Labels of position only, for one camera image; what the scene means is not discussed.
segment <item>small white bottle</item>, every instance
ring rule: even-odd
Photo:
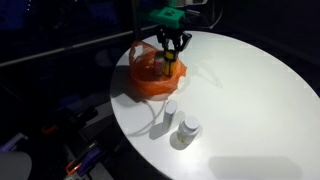
[[[174,100],[169,100],[164,108],[162,130],[168,132],[172,123],[173,115],[176,112],[178,103]]]
[[[194,117],[187,117],[179,124],[177,138],[181,143],[191,144],[199,132],[200,124]]]

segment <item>white round table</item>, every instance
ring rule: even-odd
[[[128,82],[128,52],[111,83],[116,119],[134,148],[171,179],[320,179],[320,101],[293,70],[268,53],[226,36],[190,31],[179,57],[187,76],[165,99],[144,100]],[[155,36],[145,39],[157,48]],[[178,102],[161,131],[167,100]],[[177,125],[201,124],[184,146]]]

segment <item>metal frame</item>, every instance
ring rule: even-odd
[[[14,59],[14,60],[9,60],[9,61],[0,63],[0,68],[7,67],[7,66],[12,66],[12,65],[19,64],[19,63],[32,61],[32,60],[36,60],[36,59],[39,59],[39,58],[44,58],[44,57],[51,56],[51,55],[65,53],[65,52],[68,52],[68,51],[71,51],[71,50],[84,48],[84,47],[87,47],[87,46],[99,44],[99,43],[102,43],[102,42],[106,42],[106,41],[109,41],[109,40],[112,40],[112,39],[128,36],[128,35],[131,35],[131,34],[135,35],[135,39],[136,40],[141,40],[141,31],[152,29],[152,28],[155,27],[155,25],[141,28],[140,21],[139,21],[138,15],[137,15],[138,3],[139,3],[139,0],[131,0],[132,17],[133,17],[133,30],[132,31],[126,31],[126,32],[122,32],[122,33],[106,36],[106,37],[103,37],[103,38],[98,38],[98,39],[95,39],[95,40],[74,44],[74,45],[71,45],[71,46],[68,46],[68,47],[58,48],[58,49],[54,49],[54,50],[51,50],[51,51],[46,51],[46,52],[43,52],[43,53],[31,55],[31,56],[26,56],[26,57]]]

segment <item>orange plastic bag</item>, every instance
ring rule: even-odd
[[[138,46],[142,46],[143,52],[135,58],[135,48]],[[172,93],[177,89],[180,77],[186,76],[187,67],[179,59],[171,77],[155,75],[154,56],[157,51],[148,43],[135,41],[129,52],[130,77],[137,89],[147,96]]]

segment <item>bottle cap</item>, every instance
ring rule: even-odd
[[[168,114],[173,114],[176,112],[177,110],[177,107],[178,107],[178,103],[174,100],[169,100],[166,104],[166,108],[165,108],[165,111],[166,113]]]
[[[190,131],[195,131],[199,127],[199,122],[193,117],[186,118],[184,120],[184,124],[186,125],[186,128]]]

